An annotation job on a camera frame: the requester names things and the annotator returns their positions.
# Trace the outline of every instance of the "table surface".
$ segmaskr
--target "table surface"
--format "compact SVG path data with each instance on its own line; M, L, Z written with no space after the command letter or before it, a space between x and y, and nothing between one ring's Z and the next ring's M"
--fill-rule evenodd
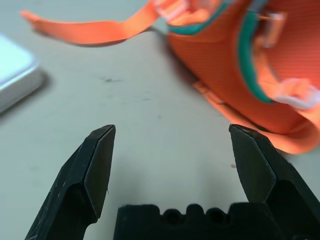
M165 21L119 44L83 47L40 35L28 9L60 21L122 21L147 0L0 0L0 31L32 51L44 86L0 116L0 239L24 239L61 166L94 129L116 125L109 194L84 239L110 240L117 210L191 203L228 211L246 201L229 122L190 86ZM319 149L290 160L320 197Z

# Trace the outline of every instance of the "dark spot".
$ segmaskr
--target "dark spot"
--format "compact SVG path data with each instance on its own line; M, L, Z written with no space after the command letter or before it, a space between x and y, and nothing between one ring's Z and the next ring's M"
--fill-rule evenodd
M100 77L100 80L104 81L105 83L117 83L117 82L122 82L123 80L121 79L115 79L113 80L112 78L107 78L107 77Z

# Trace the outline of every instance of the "white plastic buckle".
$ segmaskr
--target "white plastic buckle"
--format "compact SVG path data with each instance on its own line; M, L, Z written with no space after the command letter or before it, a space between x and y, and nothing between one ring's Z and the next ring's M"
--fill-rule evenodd
M175 17L179 16L181 13L183 13L185 10L189 7L189 0L179 0L181 2L180 6L177 7L175 10L173 10L170 13L167 13L162 7L161 3L164 0L154 0L154 6L156 11L161 15L163 18L165 18L167 21L171 21Z
M309 86L309 93L307 95L307 99L305 100L282 94L285 84L292 82L297 83L298 81L300 81L299 78L289 78L284 80L281 84L282 87L279 89L279 92L274 100L282 104L288 104L296 109L307 110L313 108L320 102L320 90L318 90L315 86Z

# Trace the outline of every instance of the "metal buckle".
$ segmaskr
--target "metal buckle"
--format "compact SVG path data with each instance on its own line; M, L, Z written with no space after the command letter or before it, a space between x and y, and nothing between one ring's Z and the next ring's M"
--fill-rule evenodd
M276 102L279 102L282 104L288 104L296 109L301 109L301 110L311 109L315 105L317 105L320 102L320 90L318 90L315 86L312 86L312 85L308 86L308 90L307 90L308 93L304 100L296 96L283 94L286 84L298 83L299 81L301 81L301 79L299 78L289 78L284 80L281 83L281 88L274 100Z
M159 13L159 15L161 15L163 18L165 18L167 20L167 22L174 19L175 17L179 16L181 13L183 13L189 7L188 0L175 0L171 4L171 6L173 4L177 4L177 2L180 3L179 6L177 6L174 10L172 10L171 12L168 13L166 11L166 8L168 8L168 7L166 7L166 8L162 7L162 5L164 3L166 3L167 1L168 0L154 0L154 6L155 6L156 11Z

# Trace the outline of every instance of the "strap buckle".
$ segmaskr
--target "strap buckle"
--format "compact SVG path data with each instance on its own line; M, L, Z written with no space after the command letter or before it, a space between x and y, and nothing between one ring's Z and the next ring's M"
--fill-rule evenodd
M274 100L296 109L308 110L320 102L320 90L311 85L308 79L289 78L281 83Z
M189 7L188 0L154 0L154 6L156 11L163 18L167 20L167 22L172 19L178 17L184 11L186 11Z
M264 47L272 48L278 42L287 20L287 14L284 12L269 12L267 15L260 16L259 18L266 21Z

